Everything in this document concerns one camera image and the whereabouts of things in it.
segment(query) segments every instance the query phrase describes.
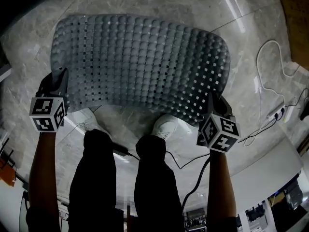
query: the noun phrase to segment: black pants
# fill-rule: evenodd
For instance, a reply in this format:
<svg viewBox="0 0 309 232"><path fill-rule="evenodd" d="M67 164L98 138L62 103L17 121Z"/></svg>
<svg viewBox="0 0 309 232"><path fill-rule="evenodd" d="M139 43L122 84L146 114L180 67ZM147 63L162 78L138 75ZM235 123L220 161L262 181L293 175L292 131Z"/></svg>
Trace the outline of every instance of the black pants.
<svg viewBox="0 0 309 232"><path fill-rule="evenodd" d="M144 136L136 144L140 157L135 207L140 231L184 231L182 207L173 171L165 164L165 141ZM99 130L87 131L84 154L70 189L70 232L123 231L123 211L116 205L116 166L112 141Z"/></svg>

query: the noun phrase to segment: shoe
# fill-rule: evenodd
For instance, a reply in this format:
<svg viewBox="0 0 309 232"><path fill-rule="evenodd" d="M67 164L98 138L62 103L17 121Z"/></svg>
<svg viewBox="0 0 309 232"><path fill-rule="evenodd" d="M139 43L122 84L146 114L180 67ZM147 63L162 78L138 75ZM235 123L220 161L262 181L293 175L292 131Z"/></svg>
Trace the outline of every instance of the shoe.
<svg viewBox="0 0 309 232"><path fill-rule="evenodd" d="M178 118L168 114L162 115L154 123L151 135L167 140L175 132L177 126Z"/></svg>
<svg viewBox="0 0 309 232"><path fill-rule="evenodd" d="M97 129L99 131L105 132L109 135L109 137L111 137L110 133L98 124L96 116L89 108L84 108L82 110L73 112L72 116L74 122L77 124L77 127L84 133L86 133L86 131Z"/></svg>

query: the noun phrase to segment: perforated mat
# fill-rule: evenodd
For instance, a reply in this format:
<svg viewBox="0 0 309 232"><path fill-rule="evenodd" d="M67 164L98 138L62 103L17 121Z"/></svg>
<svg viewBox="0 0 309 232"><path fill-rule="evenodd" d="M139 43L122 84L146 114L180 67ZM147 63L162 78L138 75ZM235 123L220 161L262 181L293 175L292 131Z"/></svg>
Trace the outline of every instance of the perforated mat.
<svg viewBox="0 0 309 232"><path fill-rule="evenodd" d="M56 28L53 80L69 69L69 112L100 104L148 107L193 126L226 85L230 54L213 33L126 14L72 15Z"/></svg>

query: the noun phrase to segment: wire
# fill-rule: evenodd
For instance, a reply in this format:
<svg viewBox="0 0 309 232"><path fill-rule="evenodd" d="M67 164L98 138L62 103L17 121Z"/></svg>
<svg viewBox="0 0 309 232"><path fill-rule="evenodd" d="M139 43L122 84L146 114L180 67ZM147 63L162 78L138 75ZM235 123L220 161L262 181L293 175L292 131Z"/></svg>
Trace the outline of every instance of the wire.
<svg viewBox="0 0 309 232"><path fill-rule="evenodd" d="M28 211L27 199L25 199L26 210Z"/></svg>
<svg viewBox="0 0 309 232"><path fill-rule="evenodd" d="M199 184L200 184L200 182L201 182L201 179L202 179L204 170L205 170L205 168L207 167L207 165L208 165L208 163L210 162L210 160L211 160L210 157L206 160L206 162L204 163L204 165L203 165L203 167L202 167L201 172L199 173L199 177L198 177L198 179L197 179L197 183L196 183L195 187L193 188L193 190L192 190L191 192L189 192L189 193L185 196L185 198L184 198L184 200L183 200L183 205L182 205L182 213L183 213L183 210L184 210L184 207L185 207L185 203L187 202L188 198L190 197L190 195L191 195L192 193L194 193L194 192L197 190L197 188L198 188L198 186L199 186Z"/></svg>
<svg viewBox="0 0 309 232"><path fill-rule="evenodd" d="M287 105L287 106L285 106L285 107L288 107L288 106L297 106L297 104L299 103L300 98L301 98L301 96L303 95L303 93L305 92L305 90L307 90L307 92L309 93L309 89L308 89L308 88L305 88L305 89L300 93L300 96L299 96L299 98L298 98L298 101L296 102L295 105Z"/></svg>
<svg viewBox="0 0 309 232"><path fill-rule="evenodd" d="M258 76L259 76L259 79L260 79L260 83L261 83L261 86L263 89L265 90L269 90L269 91L272 91L274 92L276 95L278 96L282 96L283 97L283 104L285 104L285 98L284 98L284 95L282 94L279 94L277 93L275 90L271 89L271 88L267 88L267 87L264 87L263 83L262 83L262 78L261 78L261 73L260 73L260 68L259 68L259 64L258 64L258 60L259 60L259 57L260 57L260 54L261 54L261 51L262 49L269 43L276 43L278 48L279 48L279 54L280 54L280 63L281 63L281 69L282 69L282 72L283 72L283 75L285 75L286 77L289 77L289 78L293 78L296 74L296 72L298 71L300 65L297 67L297 69L295 70L295 72L293 73L293 75L287 75L285 72L284 72L284 69L283 69L283 61L282 61L282 53L281 53L281 48L280 48L280 45L277 41L275 40L269 40L269 41L266 41L262 46L261 48L259 49L258 53L257 53L257 56L256 56L256 68L257 68L257 73L258 73Z"/></svg>
<svg viewBox="0 0 309 232"><path fill-rule="evenodd" d="M128 155L134 157L136 160L140 160L138 157L136 157L136 156L134 156L134 155L132 155L130 153Z"/></svg>
<svg viewBox="0 0 309 232"><path fill-rule="evenodd" d="M241 142L243 142L243 141L246 141L248 138L256 137L258 134L262 133L263 131L266 131L267 129L269 129L270 127L272 127L274 124L276 124L277 121L281 120L282 117L283 117L283 114L284 114L284 111L281 112L281 117L280 117L280 119L275 118L275 119L271 120L267 125L264 126L264 128L265 128L266 126L268 126L272 121L275 121L271 126L267 127L266 129L263 129L263 130L261 130L261 128L260 128L259 130L256 130L256 131L259 131L256 135L246 137L245 139L240 140L238 143L241 143Z"/></svg>
<svg viewBox="0 0 309 232"><path fill-rule="evenodd" d="M300 102L301 96L303 95L303 93L304 93L306 90L307 90L307 92L309 93L309 89L308 89L308 88L303 89L303 91L300 93L300 95L299 95L299 97L298 97L298 101L296 102L296 104L287 105L287 106L285 106L285 107L297 106L297 104ZM304 98L304 102L305 102L305 100L306 100L307 98L309 98L309 94ZM268 126L272 121L273 121L273 120L271 120L270 122L268 122L265 126L263 126L263 123L264 123L264 121L263 121L263 123L262 123L260 129L255 130L254 132L252 132L251 134L249 134L249 137L247 137L247 138L244 139L244 140L239 141L239 143L245 141L244 147L249 147L249 146L250 146L251 144L253 144L253 142L255 141L256 136L257 136L258 134L261 133L261 130L262 130L263 128L265 128L266 126ZM249 139L249 138L251 138L251 137L254 137L254 139L251 141L251 143L249 143L248 145L246 145L247 139Z"/></svg>
<svg viewBox="0 0 309 232"><path fill-rule="evenodd" d="M176 163L176 165L177 165L177 167L178 167L179 169L183 169L186 165L188 165L189 163L193 162L193 161L196 160L196 159L199 159L199 158L202 158L202 157L205 157L205 156L209 156L209 155L210 155L210 153L208 153L208 154L206 154L206 155L202 155L202 156L199 156L199 157L195 157L195 158L192 159L191 161L187 162L184 166L180 167L180 166L178 165L176 159L174 158L173 154L170 153L169 151L167 151L166 153L169 153L169 154L173 157L173 160L174 160L174 162ZM134 157L136 160L140 160L138 157L136 157L136 156L134 156L134 155L132 155L132 154L130 154L130 153L129 153L128 155Z"/></svg>
<svg viewBox="0 0 309 232"><path fill-rule="evenodd" d="M191 161L189 161L188 163L186 163L184 166L180 167L180 166L178 165L176 159L174 158L173 154L170 153L169 151L167 151L166 153L169 153L169 154L173 157L174 162L176 163L176 165L177 165L177 167L178 167L179 169L182 169L183 167L185 167L186 165L188 165L189 163L193 162L193 161L196 160L196 159L199 159L199 158L202 158L202 157L205 157L205 156L209 156L209 155L210 155L210 153L208 153L208 154L206 154L206 155L202 155L202 156L196 157L196 158L192 159Z"/></svg>
<svg viewBox="0 0 309 232"><path fill-rule="evenodd" d="M249 136L249 137L246 137L245 139L243 139L243 140L240 140L238 143L241 143L241 142L243 142L243 141L245 141L245 140L247 140L248 138L251 138L251 137L256 137L258 134L261 134L263 131L266 131L267 129L269 129L270 127L272 127L274 124L276 124L276 122L277 122L277 120L276 119L274 119L274 120L272 120L272 121L275 121L271 126L269 126L269 127L267 127L266 129L264 129L264 130L261 130L261 131L259 131L256 135L254 135L254 136Z"/></svg>
<svg viewBox="0 0 309 232"><path fill-rule="evenodd" d="M169 153L169 154L173 157L174 162L176 163L177 167L178 167L179 169L181 169L181 167L178 165L178 163L177 163L176 159L174 158L173 154L172 154L172 153L170 153L169 151L167 151L166 153Z"/></svg>

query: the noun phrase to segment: forearm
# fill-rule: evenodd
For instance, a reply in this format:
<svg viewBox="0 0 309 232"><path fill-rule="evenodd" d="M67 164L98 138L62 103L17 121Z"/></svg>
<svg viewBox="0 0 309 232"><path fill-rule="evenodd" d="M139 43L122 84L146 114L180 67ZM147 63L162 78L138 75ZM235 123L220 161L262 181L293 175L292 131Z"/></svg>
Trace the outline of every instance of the forearm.
<svg viewBox="0 0 309 232"><path fill-rule="evenodd" d="M226 155L211 151L207 222L216 224L236 216L234 191L228 171Z"/></svg>
<svg viewBox="0 0 309 232"><path fill-rule="evenodd" d="M29 201L58 221L55 140L56 133L42 133L39 138L29 177Z"/></svg>

